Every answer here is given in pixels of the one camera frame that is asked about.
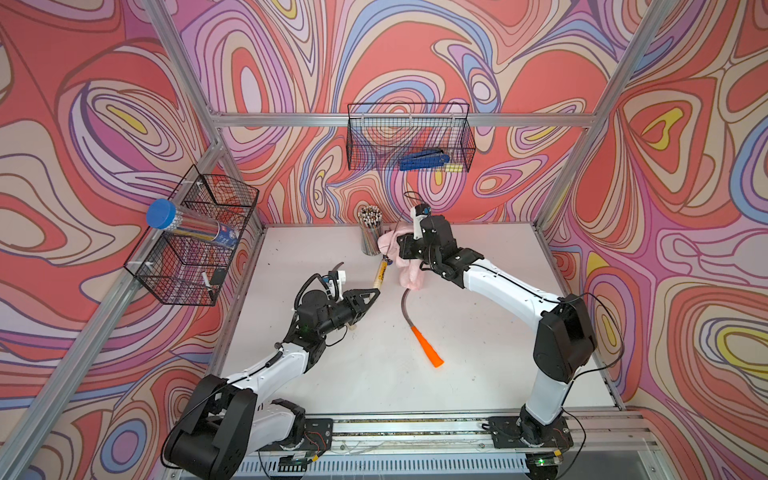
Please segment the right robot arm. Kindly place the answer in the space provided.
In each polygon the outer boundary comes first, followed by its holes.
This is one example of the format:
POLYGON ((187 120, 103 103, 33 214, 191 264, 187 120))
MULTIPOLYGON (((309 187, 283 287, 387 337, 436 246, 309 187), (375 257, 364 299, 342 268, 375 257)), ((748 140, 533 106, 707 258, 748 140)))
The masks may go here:
POLYGON ((494 265, 481 253, 460 247, 442 215, 414 217, 408 233, 396 233, 398 257, 421 270, 484 296, 523 321, 535 334, 538 368, 531 394, 520 411, 528 442, 562 416, 577 370, 592 357, 597 341, 582 297, 558 296, 534 287, 494 265))

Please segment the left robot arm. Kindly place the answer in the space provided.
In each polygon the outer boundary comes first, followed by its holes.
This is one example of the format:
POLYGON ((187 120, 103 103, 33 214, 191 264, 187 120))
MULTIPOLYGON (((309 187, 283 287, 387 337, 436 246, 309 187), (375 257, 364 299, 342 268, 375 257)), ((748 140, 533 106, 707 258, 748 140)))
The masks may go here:
POLYGON ((209 374, 198 382, 163 442, 161 462, 200 479, 230 479, 246 456, 265 446, 301 444, 305 410, 273 395, 311 370, 328 347, 328 334, 359 322, 379 295, 377 288, 339 297, 321 290, 298 295, 288 332, 273 353, 239 373, 209 374))

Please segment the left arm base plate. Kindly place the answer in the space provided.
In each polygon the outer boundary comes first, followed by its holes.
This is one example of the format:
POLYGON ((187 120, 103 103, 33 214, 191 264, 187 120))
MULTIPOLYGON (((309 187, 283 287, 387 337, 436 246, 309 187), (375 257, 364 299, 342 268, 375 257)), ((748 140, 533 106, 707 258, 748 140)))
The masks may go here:
POLYGON ((273 442, 260 449, 260 452, 309 452, 321 455, 333 444, 334 420, 330 417, 309 418, 304 422, 302 436, 289 437, 273 442))

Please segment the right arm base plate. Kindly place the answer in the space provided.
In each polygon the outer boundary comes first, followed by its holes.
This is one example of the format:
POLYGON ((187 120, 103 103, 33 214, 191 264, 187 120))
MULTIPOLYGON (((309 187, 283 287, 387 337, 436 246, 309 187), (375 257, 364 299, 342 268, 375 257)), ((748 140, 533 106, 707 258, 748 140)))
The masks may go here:
POLYGON ((549 425, 539 425, 533 417, 489 417, 481 429, 491 435, 496 449, 544 449, 567 451, 574 446, 566 419, 559 415, 549 425))

